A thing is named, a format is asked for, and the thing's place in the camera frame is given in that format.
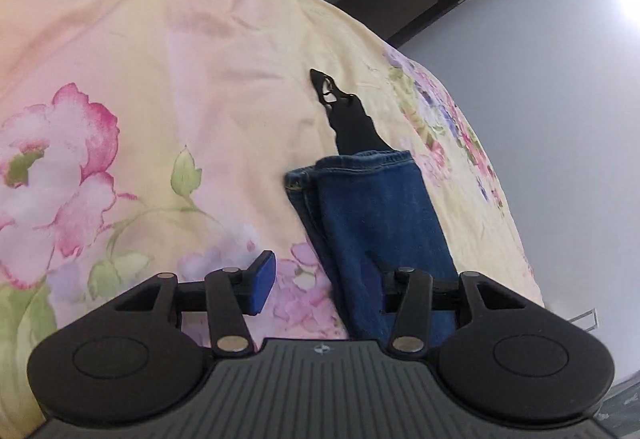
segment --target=black round pad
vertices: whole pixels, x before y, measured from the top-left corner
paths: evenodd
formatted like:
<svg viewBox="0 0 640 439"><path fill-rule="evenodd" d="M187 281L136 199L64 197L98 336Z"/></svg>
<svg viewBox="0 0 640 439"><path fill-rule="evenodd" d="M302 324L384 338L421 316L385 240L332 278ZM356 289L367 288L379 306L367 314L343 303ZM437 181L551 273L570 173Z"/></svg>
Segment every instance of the black round pad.
<svg viewBox="0 0 640 439"><path fill-rule="evenodd" d="M117 379L135 374L149 360L147 346L133 338L107 336L83 343L74 353L74 365L82 374Z"/></svg>
<svg viewBox="0 0 640 439"><path fill-rule="evenodd" d="M176 405L204 373L204 353L146 313L84 318L31 354L31 390L44 411L82 425L147 419Z"/></svg>
<svg viewBox="0 0 640 439"><path fill-rule="evenodd" d="M442 344L438 371L467 406L521 425L587 417L614 374L602 343L536 307L474 318Z"/></svg>

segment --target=cream bedding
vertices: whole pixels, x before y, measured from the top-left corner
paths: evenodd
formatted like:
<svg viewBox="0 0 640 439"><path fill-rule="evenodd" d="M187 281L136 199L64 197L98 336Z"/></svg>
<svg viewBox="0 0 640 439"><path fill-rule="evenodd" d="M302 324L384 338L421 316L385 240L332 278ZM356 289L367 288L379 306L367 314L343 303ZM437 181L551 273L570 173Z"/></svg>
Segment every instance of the cream bedding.
<svg viewBox="0 0 640 439"><path fill-rule="evenodd" d="M0 437L42 417L35 344L160 271L262 249L277 283L248 324L344 338L282 186L335 154L310 68L356 93L420 166L459 271L542 302L482 146L441 83L322 0L0 0ZM185 331L206 342L199 316Z"/></svg>

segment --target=blue jeans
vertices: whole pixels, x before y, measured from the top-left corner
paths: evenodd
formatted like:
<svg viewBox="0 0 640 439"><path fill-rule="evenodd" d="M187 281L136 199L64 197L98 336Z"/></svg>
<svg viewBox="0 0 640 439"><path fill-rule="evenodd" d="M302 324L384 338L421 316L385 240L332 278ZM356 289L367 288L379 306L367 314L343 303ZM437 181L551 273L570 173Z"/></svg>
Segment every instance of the blue jeans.
<svg viewBox="0 0 640 439"><path fill-rule="evenodd" d="M434 278L458 278L422 174L409 152L330 156L289 172L285 188L331 280L335 307L353 339L386 343L391 334L395 315L382 314L384 269L410 266ZM374 263L372 256L380 261ZM455 328L452 312L434 311L430 346L440 345Z"/></svg>

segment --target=ribbed black surface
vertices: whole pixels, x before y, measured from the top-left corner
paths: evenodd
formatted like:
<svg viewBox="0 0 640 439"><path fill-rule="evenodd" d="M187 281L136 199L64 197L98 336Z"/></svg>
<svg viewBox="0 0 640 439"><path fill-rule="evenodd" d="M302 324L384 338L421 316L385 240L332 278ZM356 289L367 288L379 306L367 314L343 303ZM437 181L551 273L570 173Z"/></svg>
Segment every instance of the ribbed black surface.
<svg viewBox="0 0 640 439"><path fill-rule="evenodd" d="M592 421L557 431L510 430L484 422L450 401L426 366L391 359L375 342L293 340L270 340L253 358L221 362L194 398L158 419L112 430L50 421L32 437L610 438Z"/></svg>

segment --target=metal screw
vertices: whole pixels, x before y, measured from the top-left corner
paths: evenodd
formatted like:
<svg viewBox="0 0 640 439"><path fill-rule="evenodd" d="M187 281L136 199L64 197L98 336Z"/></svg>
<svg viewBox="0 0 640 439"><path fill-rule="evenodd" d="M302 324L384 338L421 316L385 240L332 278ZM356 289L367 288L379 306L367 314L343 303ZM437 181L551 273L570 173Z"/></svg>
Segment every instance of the metal screw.
<svg viewBox="0 0 640 439"><path fill-rule="evenodd" d="M415 336L401 336L392 343L393 348L401 353L417 353L424 348L424 342Z"/></svg>
<svg viewBox="0 0 640 439"><path fill-rule="evenodd" d="M229 335L218 340L217 345L225 353L240 353L249 346L249 342L241 336Z"/></svg>

